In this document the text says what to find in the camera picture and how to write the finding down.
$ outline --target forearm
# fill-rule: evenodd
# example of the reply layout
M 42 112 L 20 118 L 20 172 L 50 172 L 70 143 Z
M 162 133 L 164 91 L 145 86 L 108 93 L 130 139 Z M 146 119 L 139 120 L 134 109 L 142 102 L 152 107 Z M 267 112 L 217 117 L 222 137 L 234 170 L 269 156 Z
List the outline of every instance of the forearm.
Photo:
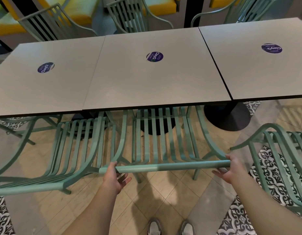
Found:
M 103 183 L 90 204 L 66 229 L 63 235 L 108 235 L 117 191 Z
M 258 235 L 302 234 L 302 219 L 278 204 L 247 173 L 232 185 Z

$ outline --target white sneaker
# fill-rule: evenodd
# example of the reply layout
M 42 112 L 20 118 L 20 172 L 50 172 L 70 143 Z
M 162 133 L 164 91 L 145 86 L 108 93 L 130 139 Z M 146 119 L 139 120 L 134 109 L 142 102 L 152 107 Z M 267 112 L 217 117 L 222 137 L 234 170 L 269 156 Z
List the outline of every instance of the white sneaker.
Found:
M 151 218 L 148 226 L 148 235 L 161 235 L 160 222 L 156 218 Z
M 193 226 L 190 224 L 188 220 L 183 222 L 181 226 L 180 235 L 196 235 Z

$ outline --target clayg logo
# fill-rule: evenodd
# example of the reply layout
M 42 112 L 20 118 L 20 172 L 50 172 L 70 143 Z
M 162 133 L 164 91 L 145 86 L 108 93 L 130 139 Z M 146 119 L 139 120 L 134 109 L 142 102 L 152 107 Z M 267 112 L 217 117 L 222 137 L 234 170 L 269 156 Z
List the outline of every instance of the clayg logo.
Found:
M 160 52 L 152 52 L 147 54 L 147 60 L 150 62 L 158 62 L 163 59 L 163 54 Z
M 54 68 L 55 64 L 52 62 L 44 63 L 40 67 L 38 67 L 39 73 L 46 73 Z
M 278 46 L 277 44 L 273 44 L 273 43 L 265 43 L 261 47 L 264 51 L 271 53 L 271 54 L 279 54 L 283 50 L 282 47 Z

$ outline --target left hand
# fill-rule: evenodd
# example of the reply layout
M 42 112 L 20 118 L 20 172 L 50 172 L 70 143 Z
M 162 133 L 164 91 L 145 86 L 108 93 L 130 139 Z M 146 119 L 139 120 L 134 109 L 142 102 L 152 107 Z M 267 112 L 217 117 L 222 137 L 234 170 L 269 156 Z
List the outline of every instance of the left hand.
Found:
M 117 179 L 121 174 L 116 173 L 115 166 L 117 162 L 111 162 L 104 174 L 103 181 L 109 186 L 112 186 L 117 194 L 131 181 L 131 177 L 128 177 L 128 173 L 125 173 L 121 178 Z

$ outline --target chair backrest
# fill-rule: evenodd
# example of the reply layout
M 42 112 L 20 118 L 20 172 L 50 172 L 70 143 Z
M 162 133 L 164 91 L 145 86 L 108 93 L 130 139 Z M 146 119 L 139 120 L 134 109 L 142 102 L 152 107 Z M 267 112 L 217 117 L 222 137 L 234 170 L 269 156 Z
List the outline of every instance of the chair backrest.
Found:
M 145 32 L 149 30 L 149 16 L 169 23 L 153 15 L 145 0 L 116 0 L 106 5 L 117 29 L 123 33 Z
M 92 29 L 77 25 L 63 10 L 59 3 L 19 19 L 19 23 L 38 41 L 80 38 L 80 29 Z
M 258 21 L 275 0 L 235 0 L 230 4 L 224 24 Z

